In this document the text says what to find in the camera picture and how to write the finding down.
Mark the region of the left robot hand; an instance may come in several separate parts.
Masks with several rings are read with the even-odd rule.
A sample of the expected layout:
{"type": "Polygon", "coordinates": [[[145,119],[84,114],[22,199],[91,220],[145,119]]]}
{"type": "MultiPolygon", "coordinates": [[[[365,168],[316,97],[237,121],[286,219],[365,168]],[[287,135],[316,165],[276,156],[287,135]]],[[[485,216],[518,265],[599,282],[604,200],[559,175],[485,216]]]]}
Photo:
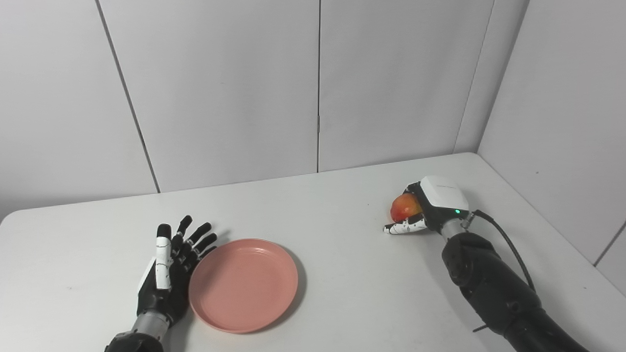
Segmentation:
{"type": "Polygon", "coordinates": [[[155,259],[138,292],[138,315],[161,314],[169,326],[185,316],[191,276],[201,260],[217,247],[217,234],[212,233],[211,223],[203,223],[186,236],[191,223],[192,218],[187,215],[176,232],[168,223],[158,226],[155,259]]]}

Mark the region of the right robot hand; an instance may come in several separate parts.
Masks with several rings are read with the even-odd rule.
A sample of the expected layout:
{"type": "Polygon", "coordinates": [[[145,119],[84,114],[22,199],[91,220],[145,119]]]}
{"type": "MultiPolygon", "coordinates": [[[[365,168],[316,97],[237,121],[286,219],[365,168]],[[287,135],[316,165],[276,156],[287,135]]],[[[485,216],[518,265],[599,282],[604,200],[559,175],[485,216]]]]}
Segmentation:
{"type": "Polygon", "coordinates": [[[425,176],[394,199],[390,209],[393,222],[383,231],[400,235],[428,229],[442,234],[445,223],[469,214],[468,200],[456,183],[443,176],[425,176]]]}

